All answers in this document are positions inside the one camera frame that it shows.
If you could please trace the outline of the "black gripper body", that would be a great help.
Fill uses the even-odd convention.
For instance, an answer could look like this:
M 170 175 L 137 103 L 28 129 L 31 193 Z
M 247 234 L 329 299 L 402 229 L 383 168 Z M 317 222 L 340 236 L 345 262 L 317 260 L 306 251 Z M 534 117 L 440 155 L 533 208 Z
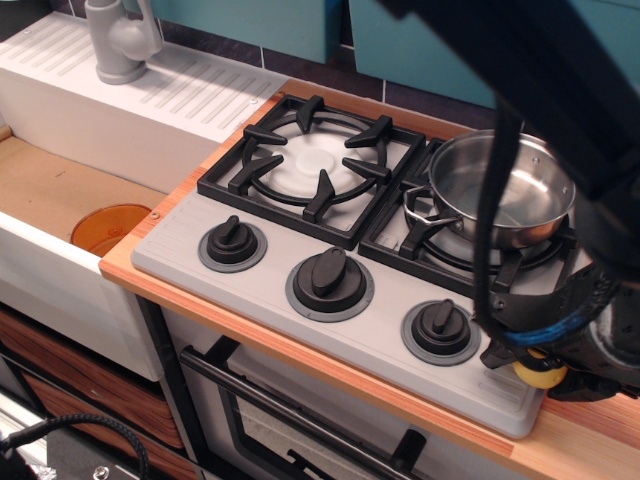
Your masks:
M 492 319 L 505 345 L 524 347 L 519 361 L 537 371 L 619 369 L 639 383 L 639 290 L 588 266 L 542 295 L 492 293 Z

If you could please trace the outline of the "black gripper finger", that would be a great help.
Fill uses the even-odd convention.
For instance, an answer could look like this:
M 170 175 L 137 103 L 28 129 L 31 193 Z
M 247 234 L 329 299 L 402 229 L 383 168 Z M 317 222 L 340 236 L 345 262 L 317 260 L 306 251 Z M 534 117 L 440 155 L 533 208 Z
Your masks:
M 629 375 L 619 369 L 570 369 L 565 378 L 550 388 L 547 396 L 559 402 L 597 402 L 616 396 L 629 383 Z
M 480 360 L 486 368 L 497 369 L 519 361 L 526 356 L 528 356 L 528 351 L 524 347 L 513 347 L 492 339 L 489 346 L 480 355 Z

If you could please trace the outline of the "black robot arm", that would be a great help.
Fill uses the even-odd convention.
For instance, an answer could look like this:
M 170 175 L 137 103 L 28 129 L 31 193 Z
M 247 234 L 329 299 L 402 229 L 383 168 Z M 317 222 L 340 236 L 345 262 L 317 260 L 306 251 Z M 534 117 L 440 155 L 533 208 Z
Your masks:
M 591 402 L 639 395 L 639 95 L 566 1 L 388 1 L 416 15 L 494 92 L 496 137 L 474 239 L 473 300 L 490 336 L 488 367 L 566 367 L 551 398 Z M 574 309 L 537 323 L 501 317 L 489 243 L 522 124 L 559 157 L 578 189 L 577 236 L 601 275 Z

